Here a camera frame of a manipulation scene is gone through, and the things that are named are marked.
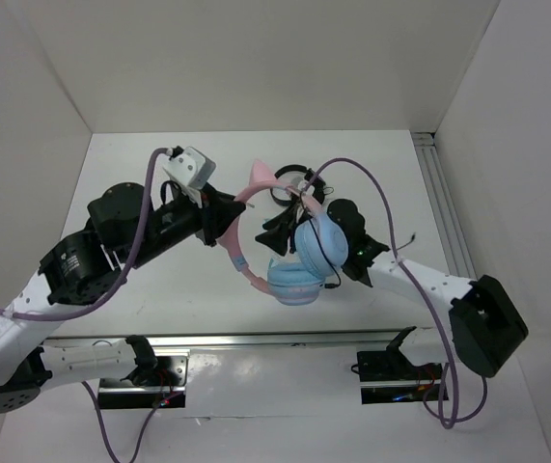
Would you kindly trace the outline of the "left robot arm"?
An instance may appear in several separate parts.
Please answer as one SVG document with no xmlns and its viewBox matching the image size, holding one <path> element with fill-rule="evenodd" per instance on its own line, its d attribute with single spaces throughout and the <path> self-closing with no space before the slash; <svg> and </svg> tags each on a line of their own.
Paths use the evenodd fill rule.
<svg viewBox="0 0 551 463">
<path fill-rule="evenodd" d="M 50 347 L 44 340 L 62 322 L 92 313 L 150 262 L 191 235 L 208 246 L 244 211 L 234 196 L 211 185 L 201 203 L 173 188 L 173 199 L 153 208 L 138 183 L 120 183 L 88 205 L 85 228 L 60 241 L 41 260 L 27 287 L 0 313 L 0 414 L 41 392 L 98 378 L 135 386 L 159 376 L 160 362 L 146 337 L 131 335 L 87 347 Z"/>
</svg>

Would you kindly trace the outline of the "pink blue cat-ear headphones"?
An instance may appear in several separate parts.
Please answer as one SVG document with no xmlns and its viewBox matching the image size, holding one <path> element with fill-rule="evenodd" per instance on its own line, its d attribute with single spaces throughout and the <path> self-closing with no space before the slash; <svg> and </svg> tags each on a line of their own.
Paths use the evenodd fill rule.
<svg viewBox="0 0 551 463">
<path fill-rule="evenodd" d="M 250 180 L 235 199 L 248 203 L 255 195 L 279 190 L 293 196 L 293 202 L 317 202 L 304 191 L 278 180 L 270 168 L 256 160 L 251 169 Z M 281 257 L 274 253 L 266 271 L 266 277 L 256 275 L 243 255 L 239 239 L 239 220 L 235 219 L 226 232 L 218 239 L 218 244 L 228 253 L 237 272 L 243 275 L 258 291 L 275 298 L 287 306 L 302 306 L 315 302 L 320 292 L 328 287 L 327 280 L 339 275 L 348 257 L 348 242 L 342 228 L 327 214 L 321 229 L 321 249 L 319 254 L 298 253 Z"/>
</svg>

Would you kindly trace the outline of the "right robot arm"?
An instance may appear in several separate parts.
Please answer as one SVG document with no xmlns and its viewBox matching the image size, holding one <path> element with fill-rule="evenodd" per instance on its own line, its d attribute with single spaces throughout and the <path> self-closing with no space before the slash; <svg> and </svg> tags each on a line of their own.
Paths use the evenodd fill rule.
<svg viewBox="0 0 551 463">
<path fill-rule="evenodd" d="M 503 285 L 421 265 L 371 238 L 355 202 L 326 208 L 310 198 L 267 221 L 257 242 L 276 251 L 264 280 L 252 283 L 288 306 L 315 302 L 328 278 L 347 276 L 376 290 L 426 305 L 432 328 L 411 326 L 391 343 L 387 366 L 398 378 L 430 363 L 461 362 L 477 375 L 496 375 L 529 330 Z"/>
</svg>

